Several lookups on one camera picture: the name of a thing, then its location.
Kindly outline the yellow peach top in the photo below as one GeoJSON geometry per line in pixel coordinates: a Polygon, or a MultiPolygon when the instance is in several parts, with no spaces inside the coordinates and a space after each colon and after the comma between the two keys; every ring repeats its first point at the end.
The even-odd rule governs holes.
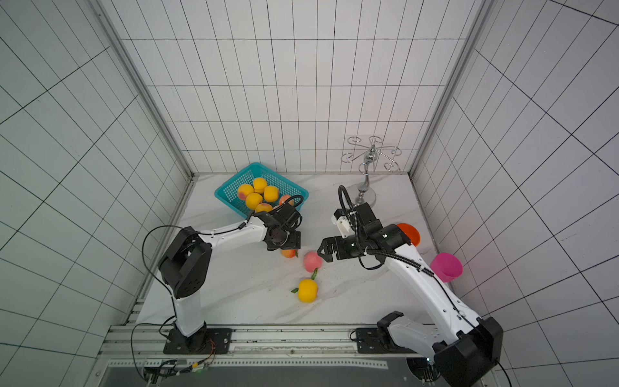
{"type": "Polygon", "coordinates": [[[266,203],[277,203],[280,199],[280,190],[274,185],[264,188],[263,198],[266,203]]]}

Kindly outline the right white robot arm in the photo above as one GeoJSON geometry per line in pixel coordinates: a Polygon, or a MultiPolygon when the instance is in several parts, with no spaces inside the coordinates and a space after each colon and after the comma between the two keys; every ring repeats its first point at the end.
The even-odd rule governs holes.
{"type": "Polygon", "coordinates": [[[366,203],[341,205],[332,221],[340,234],[322,241],[319,256],[326,262],[375,257],[380,268],[404,282],[433,322],[424,325],[393,311],[374,328],[356,329],[359,352],[417,353],[450,386],[473,386],[498,366],[501,325],[482,319],[448,290],[400,227],[383,226],[366,203]]]}

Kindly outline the orange red peach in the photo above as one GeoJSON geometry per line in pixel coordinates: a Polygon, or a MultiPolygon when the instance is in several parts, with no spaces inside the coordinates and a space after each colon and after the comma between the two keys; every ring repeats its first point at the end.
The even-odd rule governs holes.
{"type": "Polygon", "coordinates": [[[280,198],[280,200],[279,200],[279,204],[282,205],[282,204],[286,203],[290,198],[291,198],[291,196],[288,195],[288,194],[283,195],[280,198]]]}
{"type": "Polygon", "coordinates": [[[280,253],[285,258],[295,258],[295,257],[298,257],[298,250],[296,250],[296,249],[281,250],[280,253]]]}

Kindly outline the yellow peach red spot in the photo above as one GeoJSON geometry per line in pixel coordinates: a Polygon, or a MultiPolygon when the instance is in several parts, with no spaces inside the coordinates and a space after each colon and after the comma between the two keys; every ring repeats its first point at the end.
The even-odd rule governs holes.
{"type": "Polygon", "coordinates": [[[254,192],[255,190],[253,185],[243,184],[237,190],[237,197],[239,198],[239,200],[245,202],[247,200],[247,197],[254,192]]]}

